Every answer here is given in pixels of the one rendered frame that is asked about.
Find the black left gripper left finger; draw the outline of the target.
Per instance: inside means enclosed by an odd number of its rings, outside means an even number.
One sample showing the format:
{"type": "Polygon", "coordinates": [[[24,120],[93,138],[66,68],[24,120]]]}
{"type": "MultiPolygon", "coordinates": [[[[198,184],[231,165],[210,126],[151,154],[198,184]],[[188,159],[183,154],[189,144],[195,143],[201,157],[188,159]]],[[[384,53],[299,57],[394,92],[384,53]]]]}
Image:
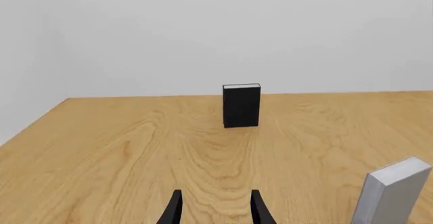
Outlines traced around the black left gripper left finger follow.
{"type": "Polygon", "coordinates": [[[182,215],[182,191],[176,189],[156,224],[180,224],[182,215]]]}

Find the grey book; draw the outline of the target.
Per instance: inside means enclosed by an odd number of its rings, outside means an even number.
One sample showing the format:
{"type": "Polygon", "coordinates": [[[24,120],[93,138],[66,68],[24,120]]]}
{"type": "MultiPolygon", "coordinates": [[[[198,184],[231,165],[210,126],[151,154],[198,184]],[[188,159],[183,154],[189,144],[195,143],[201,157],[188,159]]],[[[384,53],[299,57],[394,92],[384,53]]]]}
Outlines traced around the grey book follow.
{"type": "Polygon", "coordinates": [[[351,224],[408,224],[432,169],[411,156],[368,173],[351,224]]]}

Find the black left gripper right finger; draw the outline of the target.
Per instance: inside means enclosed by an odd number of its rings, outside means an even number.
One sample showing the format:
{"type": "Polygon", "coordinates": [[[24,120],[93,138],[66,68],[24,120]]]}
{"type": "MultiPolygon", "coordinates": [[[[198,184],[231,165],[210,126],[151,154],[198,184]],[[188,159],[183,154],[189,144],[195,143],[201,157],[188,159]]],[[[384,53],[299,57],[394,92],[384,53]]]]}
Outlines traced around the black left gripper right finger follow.
{"type": "Polygon", "coordinates": [[[250,209],[253,224],[276,224],[257,189],[251,191],[250,209]]]}

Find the black book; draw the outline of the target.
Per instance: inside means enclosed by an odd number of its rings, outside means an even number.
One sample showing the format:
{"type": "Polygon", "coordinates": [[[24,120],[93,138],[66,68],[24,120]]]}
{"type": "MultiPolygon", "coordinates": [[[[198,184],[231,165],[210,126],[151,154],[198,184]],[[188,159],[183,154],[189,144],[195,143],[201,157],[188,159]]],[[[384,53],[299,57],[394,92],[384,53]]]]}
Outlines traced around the black book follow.
{"type": "Polygon", "coordinates": [[[224,128],[257,127],[260,95],[259,83],[223,85],[224,128]]]}

